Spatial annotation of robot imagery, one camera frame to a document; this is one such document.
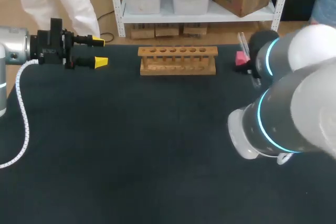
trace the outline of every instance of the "power cord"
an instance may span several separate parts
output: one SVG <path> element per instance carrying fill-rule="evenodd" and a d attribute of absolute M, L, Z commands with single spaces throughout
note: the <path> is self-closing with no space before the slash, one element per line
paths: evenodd
<path fill-rule="evenodd" d="M 16 75 L 16 79 L 15 79 L 15 89 L 16 89 L 16 96 L 17 96 L 17 100 L 19 102 L 19 106 L 20 106 L 20 110 L 21 110 L 21 114 L 22 114 L 22 118 L 23 118 L 23 123 L 24 123 L 24 127 L 25 127 L 25 140 L 23 142 L 23 146 L 21 148 L 21 151 L 16 155 L 16 157 L 14 157 L 11 161 L 8 161 L 5 164 L 0 164 L 0 169 L 5 168 L 7 166 L 13 165 L 15 162 L 17 162 L 22 156 L 23 154 L 25 154 L 27 147 L 28 147 L 28 143 L 29 143 L 29 124 L 28 124 L 28 117 L 27 117 L 27 113 L 26 113 L 26 109 L 25 106 L 23 104 L 23 100 L 22 100 L 22 96 L 21 96 L 21 89 L 20 89 L 20 78 L 21 78 L 21 74 L 23 72 L 23 70 L 28 67 L 29 65 L 32 64 L 38 64 L 38 60 L 30 60 L 27 61 L 26 63 L 24 63 L 17 75 Z"/>
<path fill-rule="evenodd" d="M 97 21 L 99 21 L 101 18 L 104 18 L 104 17 L 106 17 L 107 15 L 110 15 L 110 14 L 112 14 L 112 13 L 114 13 L 114 10 L 112 10 L 112 11 L 110 11 L 110 12 L 108 12 L 108 13 L 105 13 L 105 14 L 101 15 L 99 18 L 97 18 Z M 114 40 L 114 35 L 113 35 L 113 33 L 106 32 L 106 33 L 101 33 L 100 35 L 110 35 L 110 36 L 111 36 L 111 39 L 110 39 L 110 40 L 106 40 L 106 41 L 105 41 L 106 43 L 111 42 L 111 41 Z"/>

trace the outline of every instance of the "floor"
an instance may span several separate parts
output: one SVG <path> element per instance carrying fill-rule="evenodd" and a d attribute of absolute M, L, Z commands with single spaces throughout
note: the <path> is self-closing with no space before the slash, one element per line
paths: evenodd
<path fill-rule="evenodd" d="M 112 0 L 91 0 L 96 11 L 97 17 L 113 10 Z M 58 2 L 60 14 L 63 18 L 64 27 L 68 30 L 73 30 L 71 22 L 62 7 Z M 38 29 L 36 23 L 28 16 L 21 8 L 20 0 L 0 0 L 0 26 L 16 26 L 26 27 L 31 34 L 36 34 Z M 146 40 L 131 40 L 129 38 L 119 38 L 114 15 L 111 14 L 102 18 L 99 21 L 100 31 L 110 32 L 115 35 L 115 39 L 111 44 L 147 44 L 147 45 L 215 45 L 215 44 L 235 44 L 237 43 L 237 33 L 243 31 L 247 37 L 259 30 L 260 27 L 270 27 L 270 22 L 235 22 L 210 24 L 208 34 L 201 39 L 198 38 L 174 38 L 174 39 L 146 39 Z M 281 22 L 278 32 L 281 36 L 296 30 L 304 25 L 303 22 Z M 18 66 L 7 66 L 7 94 L 11 91 Z"/>

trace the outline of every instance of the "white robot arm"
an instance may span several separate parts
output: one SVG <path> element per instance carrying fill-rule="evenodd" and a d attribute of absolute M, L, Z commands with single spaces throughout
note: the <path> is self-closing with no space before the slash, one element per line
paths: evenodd
<path fill-rule="evenodd" d="M 242 157 L 324 150 L 336 158 L 335 42 L 334 28 L 315 25 L 261 48 L 256 69 L 274 83 L 228 118 Z"/>
<path fill-rule="evenodd" d="M 285 35 L 261 31 L 249 42 L 250 68 L 255 77 L 277 81 L 297 69 L 336 56 L 336 29 L 319 24 Z"/>

